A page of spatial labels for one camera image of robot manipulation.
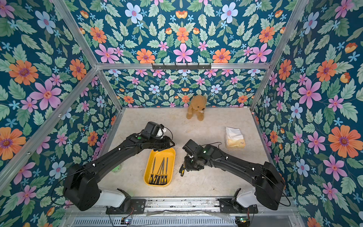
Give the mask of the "yellow plastic storage tray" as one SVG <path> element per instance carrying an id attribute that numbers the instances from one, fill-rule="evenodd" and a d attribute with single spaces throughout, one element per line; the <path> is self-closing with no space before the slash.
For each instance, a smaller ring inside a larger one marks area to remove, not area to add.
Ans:
<path id="1" fill-rule="evenodd" d="M 149 186 L 165 187 L 172 180 L 176 152 L 174 148 L 152 150 L 149 154 L 144 182 Z"/>

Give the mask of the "file tool yellow black handle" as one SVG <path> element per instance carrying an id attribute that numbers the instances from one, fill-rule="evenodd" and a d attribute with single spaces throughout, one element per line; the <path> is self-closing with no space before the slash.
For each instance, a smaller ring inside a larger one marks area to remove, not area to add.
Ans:
<path id="1" fill-rule="evenodd" d="M 154 161 L 153 161 L 153 166 L 152 166 L 152 171 L 151 171 L 151 174 L 150 174 L 149 184 L 153 184 L 153 181 L 154 181 L 153 178 L 154 178 L 155 164 L 156 164 L 156 158 L 154 158 Z"/>

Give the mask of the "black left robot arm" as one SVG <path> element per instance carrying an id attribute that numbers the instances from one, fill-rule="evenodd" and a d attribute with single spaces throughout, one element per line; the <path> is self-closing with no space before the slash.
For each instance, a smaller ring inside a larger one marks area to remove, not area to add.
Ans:
<path id="1" fill-rule="evenodd" d="M 139 133 L 129 135 L 116 148 L 98 159 L 81 165 L 74 164 L 68 169 L 64 180 L 63 196 L 70 200 L 80 211 L 86 211 L 107 196 L 111 191 L 102 191 L 98 183 L 119 164 L 139 154 L 145 149 L 163 151 L 175 146 L 173 139 L 164 135 L 165 127 L 148 122 Z"/>

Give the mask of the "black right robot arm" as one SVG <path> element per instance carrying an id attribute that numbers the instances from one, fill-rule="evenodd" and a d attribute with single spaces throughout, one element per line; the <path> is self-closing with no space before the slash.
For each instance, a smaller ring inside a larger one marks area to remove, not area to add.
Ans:
<path id="1" fill-rule="evenodd" d="M 200 171 L 205 166 L 214 167 L 240 177 L 252 188 L 237 190 L 233 201 L 244 208 L 252 205 L 263 205 L 276 211 L 280 205 L 285 188 L 285 181 L 273 164 L 252 163 L 236 158 L 211 144 L 198 145 L 189 140 L 182 148 L 187 156 L 184 166 L 187 171 Z"/>

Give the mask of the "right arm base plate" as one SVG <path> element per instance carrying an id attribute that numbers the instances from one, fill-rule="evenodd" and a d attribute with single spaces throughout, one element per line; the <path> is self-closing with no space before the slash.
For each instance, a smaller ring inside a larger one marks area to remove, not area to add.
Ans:
<path id="1" fill-rule="evenodd" d="M 221 213 L 226 214 L 257 214 L 257 205 L 251 205 L 248 208 L 243 207 L 235 198 L 218 198 Z"/>

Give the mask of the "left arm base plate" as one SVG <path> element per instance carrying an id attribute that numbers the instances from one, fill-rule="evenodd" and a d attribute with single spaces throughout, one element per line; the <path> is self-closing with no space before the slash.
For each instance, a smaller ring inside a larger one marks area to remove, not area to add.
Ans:
<path id="1" fill-rule="evenodd" d="M 120 207 L 107 207 L 107 215 L 143 214 L 146 207 L 145 199 L 126 199 Z"/>

